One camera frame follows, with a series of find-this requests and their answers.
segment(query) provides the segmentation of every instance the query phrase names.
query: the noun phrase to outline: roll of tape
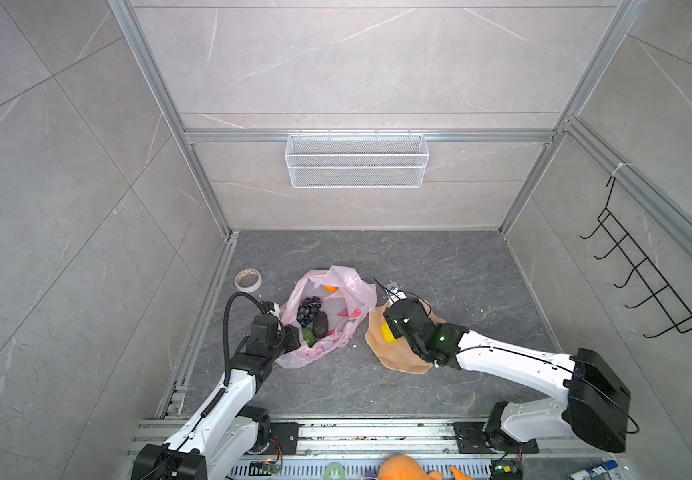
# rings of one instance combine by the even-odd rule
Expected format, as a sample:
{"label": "roll of tape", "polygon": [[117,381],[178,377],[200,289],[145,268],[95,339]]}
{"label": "roll of tape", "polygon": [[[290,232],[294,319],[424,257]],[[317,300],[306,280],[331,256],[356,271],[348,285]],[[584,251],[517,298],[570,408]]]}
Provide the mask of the roll of tape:
{"label": "roll of tape", "polygon": [[261,272],[255,268],[245,268],[234,277],[237,290],[245,293],[255,292],[261,286],[261,281]]}

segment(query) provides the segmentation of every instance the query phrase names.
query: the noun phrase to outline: orange stuffed toy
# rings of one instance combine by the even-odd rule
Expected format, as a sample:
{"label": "orange stuffed toy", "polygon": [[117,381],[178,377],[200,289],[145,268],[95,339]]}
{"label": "orange stuffed toy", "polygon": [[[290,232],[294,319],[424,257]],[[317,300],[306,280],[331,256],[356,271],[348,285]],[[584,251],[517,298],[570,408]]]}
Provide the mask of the orange stuffed toy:
{"label": "orange stuffed toy", "polygon": [[[459,469],[451,467],[455,480],[472,480]],[[378,480],[443,480],[444,476],[439,472],[426,473],[418,462],[408,456],[390,458],[380,467]]]}

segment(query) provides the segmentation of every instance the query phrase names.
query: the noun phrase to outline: wall-mounted rack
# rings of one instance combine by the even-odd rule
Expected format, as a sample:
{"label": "wall-mounted rack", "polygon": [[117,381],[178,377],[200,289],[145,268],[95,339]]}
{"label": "wall-mounted rack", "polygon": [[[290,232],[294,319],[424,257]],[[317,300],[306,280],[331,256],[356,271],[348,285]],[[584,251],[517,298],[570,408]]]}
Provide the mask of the wall-mounted rack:
{"label": "wall-mounted rack", "polygon": [[[632,270],[629,272],[629,275],[626,277],[626,281],[623,282],[621,285],[618,285],[617,283],[613,283],[613,285],[616,288],[623,288],[624,286],[626,286],[634,274],[637,274],[639,276],[639,278],[642,280],[642,283],[645,284],[645,287],[650,292],[650,295],[647,298],[645,298],[644,300],[642,300],[641,302],[637,303],[636,305],[633,305],[633,306],[624,305],[627,309],[635,309],[638,306],[643,305],[648,300],[653,299],[656,302],[658,302],[658,306],[660,306],[661,310],[663,310],[663,312],[666,314],[666,317],[668,318],[668,320],[671,322],[672,325],[670,327],[666,328],[664,331],[661,331],[655,335],[644,335],[645,338],[654,339],[657,336],[663,335],[664,333],[666,333],[670,330],[676,330],[680,333],[689,332],[690,330],[692,330],[692,322],[690,322],[692,320],[692,311],[690,310],[690,307],[688,307],[685,304],[685,301],[682,300],[682,298],[679,296],[679,294],[676,292],[676,290],[674,290],[674,287],[664,277],[664,275],[658,269],[658,266],[656,264],[654,264],[652,262],[652,260],[650,260],[650,257],[639,246],[637,241],[634,240],[634,237],[629,234],[629,231],[621,224],[620,221],[618,221],[616,216],[610,211],[610,208],[609,208],[610,197],[612,196],[612,188],[616,186],[616,178],[610,177],[607,180],[607,184],[605,184],[605,186],[606,187],[609,186],[610,191],[607,194],[607,201],[605,202],[605,207],[602,209],[602,212],[596,217],[596,221],[597,221],[598,225],[596,226],[594,231],[591,232],[590,235],[588,235],[588,236],[581,235],[581,238],[583,240],[588,240],[597,231],[602,229],[605,231],[605,233],[607,233],[607,235],[610,237],[610,239],[614,242],[614,245],[606,254],[604,254],[602,256],[594,255],[594,258],[596,258],[597,260],[603,260],[603,259],[607,258],[607,256],[610,255],[613,251],[618,250],[624,256],[624,258],[626,258],[626,261],[629,262],[629,265],[631,265]],[[605,225],[605,222],[607,222],[607,221],[615,222],[614,224],[617,225],[618,228],[620,228],[620,230],[623,232],[623,236],[621,236],[619,239],[616,239],[615,236],[613,236],[613,234],[610,233],[610,230],[608,229],[608,227]],[[628,238],[631,241],[631,243],[634,245],[636,250],[638,250],[639,253],[642,255],[642,260],[634,263],[634,261],[632,260],[632,255],[627,254],[626,251],[623,249],[621,244],[622,244],[623,240],[625,240],[626,238]],[[659,287],[657,290],[654,290],[653,287],[648,283],[647,279],[645,278],[645,275],[643,275],[642,272],[639,270],[644,266],[651,267],[656,272],[658,278],[663,281],[664,285]],[[664,293],[667,291],[671,291],[671,293],[674,294],[674,296],[677,298],[677,300],[679,300],[679,302],[682,304],[682,306],[685,307],[685,310],[687,311],[688,316],[684,320],[675,321],[672,314],[668,312],[668,309],[663,305],[663,302],[661,302],[661,300],[658,298],[658,294]]]}

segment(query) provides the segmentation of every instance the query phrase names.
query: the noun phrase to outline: metal basket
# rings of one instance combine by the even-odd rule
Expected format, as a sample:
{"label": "metal basket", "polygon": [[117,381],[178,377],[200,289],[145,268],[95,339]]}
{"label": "metal basket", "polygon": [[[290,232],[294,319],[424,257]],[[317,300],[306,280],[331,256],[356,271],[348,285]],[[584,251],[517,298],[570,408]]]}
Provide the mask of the metal basket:
{"label": "metal basket", "polygon": [[295,134],[284,159],[295,188],[420,187],[429,149],[422,134]]}

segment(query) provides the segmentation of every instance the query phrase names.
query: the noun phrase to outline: translucent plastic bag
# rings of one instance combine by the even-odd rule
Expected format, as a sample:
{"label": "translucent plastic bag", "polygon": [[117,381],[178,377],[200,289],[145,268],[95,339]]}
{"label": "translucent plastic bag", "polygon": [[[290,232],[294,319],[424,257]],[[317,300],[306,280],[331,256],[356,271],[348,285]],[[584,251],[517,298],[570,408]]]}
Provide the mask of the translucent plastic bag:
{"label": "translucent plastic bag", "polygon": [[329,270],[311,270],[296,284],[290,298],[282,306],[283,325],[300,329],[297,311],[301,301],[309,296],[322,299],[321,311],[327,314],[328,334],[309,347],[299,333],[301,348],[285,353],[277,363],[285,369],[299,369],[320,359],[336,347],[344,346],[357,332],[360,322],[375,310],[375,285],[365,283],[349,266],[331,266]]}

